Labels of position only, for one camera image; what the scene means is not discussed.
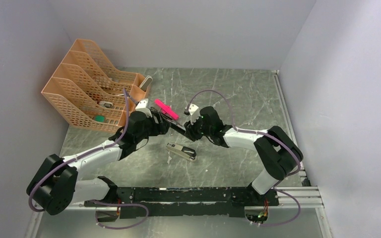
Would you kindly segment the beige black stapler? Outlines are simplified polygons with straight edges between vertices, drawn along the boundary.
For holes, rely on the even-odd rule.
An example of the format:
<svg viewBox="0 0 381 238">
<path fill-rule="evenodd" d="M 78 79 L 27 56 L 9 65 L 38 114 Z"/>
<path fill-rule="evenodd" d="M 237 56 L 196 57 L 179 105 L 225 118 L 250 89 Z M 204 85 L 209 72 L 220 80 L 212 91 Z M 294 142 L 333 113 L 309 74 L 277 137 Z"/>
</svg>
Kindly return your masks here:
<svg viewBox="0 0 381 238">
<path fill-rule="evenodd" d="M 167 143 L 166 149 L 191 162 L 194 162 L 197 159 L 196 151 L 190 147 L 182 146 L 180 144 L 175 143 Z"/>
</svg>

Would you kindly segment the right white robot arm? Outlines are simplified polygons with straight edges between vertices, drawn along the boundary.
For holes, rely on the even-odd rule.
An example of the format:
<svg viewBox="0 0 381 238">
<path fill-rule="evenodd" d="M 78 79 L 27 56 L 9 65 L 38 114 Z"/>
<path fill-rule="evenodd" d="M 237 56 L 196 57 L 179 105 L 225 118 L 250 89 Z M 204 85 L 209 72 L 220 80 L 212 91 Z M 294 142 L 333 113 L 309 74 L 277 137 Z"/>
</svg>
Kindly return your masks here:
<svg viewBox="0 0 381 238">
<path fill-rule="evenodd" d="M 294 141 L 279 126 L 252 131 L 224 124 L 212 107 L 200 109 L 192 104 L 185 110 L 190 120 L 185 123 L 185 135 L 192 141 L 206 137 L 211 143 L 225 148 L 244 148 L 256 151 L 264 169 L 251 182 L 248 200 L 260 205 L 267 192 L 296 171 L 304 156 Z"/>
</svg>

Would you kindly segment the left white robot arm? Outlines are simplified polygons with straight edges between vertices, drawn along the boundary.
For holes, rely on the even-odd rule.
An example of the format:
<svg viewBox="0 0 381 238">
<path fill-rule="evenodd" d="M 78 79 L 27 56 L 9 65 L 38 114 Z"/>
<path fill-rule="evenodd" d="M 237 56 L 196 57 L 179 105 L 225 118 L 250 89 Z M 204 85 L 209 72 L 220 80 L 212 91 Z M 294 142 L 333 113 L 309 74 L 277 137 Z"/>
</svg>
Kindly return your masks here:
<svg viewBox="0 0 381 238">
<path fill-rule="evenodd" d="M 92 170 L 120 161 L 137 150 L 137 145 L 152 136 L 168 132 L 172 121 L 157 110 L 127 115 L 126 123 L 102 144 L 86 151 L 59 157 L 49 155 L 27 187 L 28 205 L 35 212 L 56 215 L 77 202 L 118 203 L 118 187 L 108 178 L 82 178 Z"/>
</svg>

